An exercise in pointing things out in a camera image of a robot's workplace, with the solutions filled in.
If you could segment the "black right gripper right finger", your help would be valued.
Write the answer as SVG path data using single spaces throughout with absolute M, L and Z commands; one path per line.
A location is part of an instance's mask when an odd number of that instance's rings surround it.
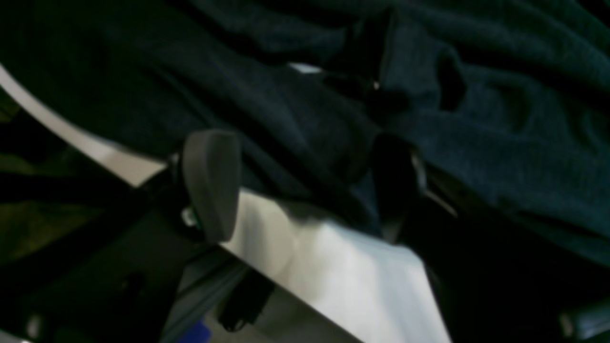
M 372 173 L 383 238 L 423 261 L 452 341 L 609 341 L 608 257 L 533 232 L 396 135 L 375 138 Z

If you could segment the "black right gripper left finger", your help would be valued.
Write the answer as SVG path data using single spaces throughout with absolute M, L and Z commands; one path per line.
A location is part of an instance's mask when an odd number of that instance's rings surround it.
M 156 343 L 198 243 L 231 239 L 241 145 L 189 134 L 165 170 L 118 182 L 1 174 L 1 201 L 91 202 L 108 211 L 1 264 L 1 330 L 31 343 Z

